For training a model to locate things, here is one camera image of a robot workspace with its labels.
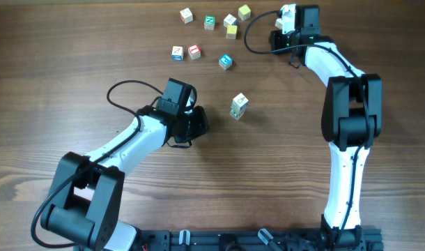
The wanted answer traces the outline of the white block blue base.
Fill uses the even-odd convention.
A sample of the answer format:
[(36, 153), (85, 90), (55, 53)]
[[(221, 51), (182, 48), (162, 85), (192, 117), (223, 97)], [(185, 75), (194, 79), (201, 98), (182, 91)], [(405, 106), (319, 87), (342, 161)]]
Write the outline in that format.
[(181, 46), (173, 46), (171, 52), (172, 59), (174, 61), (182, 61), (184, 56), (184, 50)]

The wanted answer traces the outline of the green V block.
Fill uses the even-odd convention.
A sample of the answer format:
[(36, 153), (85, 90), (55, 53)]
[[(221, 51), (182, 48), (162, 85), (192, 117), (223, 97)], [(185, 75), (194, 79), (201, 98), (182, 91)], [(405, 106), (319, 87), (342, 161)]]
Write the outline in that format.
[(233, 111), (233, 113), (235, 115), (239, 115), (239, 114), (242, 114), (246, 110), (246, 107), (236, 107), (236, 106), (232, 105), (231, 110)]

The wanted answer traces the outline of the red L block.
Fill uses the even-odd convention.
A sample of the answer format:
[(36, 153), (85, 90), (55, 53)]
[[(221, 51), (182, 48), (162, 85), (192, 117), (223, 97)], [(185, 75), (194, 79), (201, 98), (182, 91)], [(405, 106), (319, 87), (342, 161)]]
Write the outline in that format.
[(187, 48), (187, 50), (192, 60), (201, 57), (201, 50), (198, 45), (191, 45)]

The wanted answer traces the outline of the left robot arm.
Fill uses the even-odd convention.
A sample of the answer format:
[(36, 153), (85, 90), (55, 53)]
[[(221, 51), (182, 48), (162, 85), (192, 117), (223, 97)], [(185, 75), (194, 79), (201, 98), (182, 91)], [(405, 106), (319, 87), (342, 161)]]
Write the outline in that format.
[(32, 239), (49, 249), (146, 250), (141, 230), (118, 219), (124, 180), (170, 139), (187, 149), (207, 133), (197, 98), (192, 85), (171, 78), (151, 104), (127, 110), (133, 121), (110, 142), (85, 155), (65, 154), (32, 219)]

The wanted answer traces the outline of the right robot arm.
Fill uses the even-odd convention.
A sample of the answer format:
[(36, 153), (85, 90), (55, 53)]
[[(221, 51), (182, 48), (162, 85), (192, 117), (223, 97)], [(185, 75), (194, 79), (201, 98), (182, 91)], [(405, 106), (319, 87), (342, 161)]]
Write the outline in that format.
[(362, 244), (360, 193), (365, 162), (382, 128), (382, 80), (353, 67), (320, 34), (319, 7), (288, 4), (276, 12), (280, 30), (271, 34), (275, 54), (291, 53), (326, 86), (321, 132), (331, 155), (330, 193), (322, 229), (330, 250)]

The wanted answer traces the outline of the white block blue bottom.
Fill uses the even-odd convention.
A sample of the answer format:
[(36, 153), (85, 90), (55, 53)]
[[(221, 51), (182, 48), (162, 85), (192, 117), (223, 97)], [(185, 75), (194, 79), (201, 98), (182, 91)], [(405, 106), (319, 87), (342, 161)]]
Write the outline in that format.
[(236, 107), (247, 107), (249, 100), (243, 93), (239, 93), (232, 101), (232, 105)]

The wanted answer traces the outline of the white teal-edged block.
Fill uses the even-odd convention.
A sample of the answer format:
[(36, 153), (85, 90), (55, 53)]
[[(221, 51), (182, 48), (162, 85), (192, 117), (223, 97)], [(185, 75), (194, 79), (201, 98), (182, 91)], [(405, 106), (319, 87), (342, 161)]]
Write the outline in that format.
[(244, 114), (245, 112), (235, 112), (234, 110), (230, 110), (230, 115), (235, 119), (235, 120), (239, 120), (240, 117)]

